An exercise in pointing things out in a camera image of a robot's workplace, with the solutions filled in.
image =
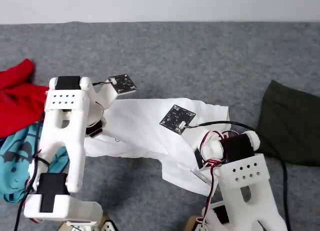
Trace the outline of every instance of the white cloth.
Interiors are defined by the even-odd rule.
[[[188,98],[116,100],[104,113],[107,124],[102,134],[85,138],[86,155],[157,159],[162,163],[164,180],[208,195],[210,187],[190,171],[197,165],[194,149],[208,130],[222,132],[230,125],[197,127],[176,134],[159,124],[173,105],[196,113],[190,125],[229,120],[228,107]]]

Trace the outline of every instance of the robotic arm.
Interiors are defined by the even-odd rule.
[[[207,142],[201,152],[203,159],[224,160],[212,169],[223,201],[208,203],[208,209],[202,211],[202,224],[195,230],[263,231],[262,224],[268,231],[287,231],[272,194],[264,155],[254,153],[259,146],[254,131]],[[243,198],[244,187],[251,193],[248,201]]]
[[[106,124],[104,110],[118,95],[137,89],[126,74],[109,77],[102,84],[100,92],[96,93],[88,77],[60,76],[50,80],[37,151],[40,161],[32,183],[36,193],[29,194],[26,199],[24,215],[27,218],[67,221],[68,225],[84,231],[98,231],[102,207],[96,202],[70,196],[70,193],[79,192],[83,184],[85,136],[100,134]],[[63,146],[69,156],[68,174],[47,173],[47,164]],[[34,170],[35,161],[29,165],[31,177]]]

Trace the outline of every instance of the white wall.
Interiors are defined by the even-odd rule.
[[[320,0],[0,0],[0,24],[320,21]]]

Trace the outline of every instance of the dark green cloth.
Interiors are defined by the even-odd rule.
[[[257,130],[284,161],[320,166],[320,97],[272,80],[262,100]],[[261,149],[275,156],[263,140]]]

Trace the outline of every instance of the gray carpet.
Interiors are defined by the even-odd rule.
[[[103,81],[128,73],[132,99],[203,100],[230,107],[230,118],[257,125],[270,80],[320,96],[319,23],[66,23],[0,26],[0,70],[36,62],[34,82],[80,75]],[[282,170],[267,159],[280,211]],[[288,164],[292,230],[320,230],[320,168]],[[179,231],[205,197],[161,178],[157,160],[87,158],[77,195],[97,201],[120,231]],[[1,230],[12,230],[18,205],[0,202]],[[20,230],[54,231],[22,217]]]

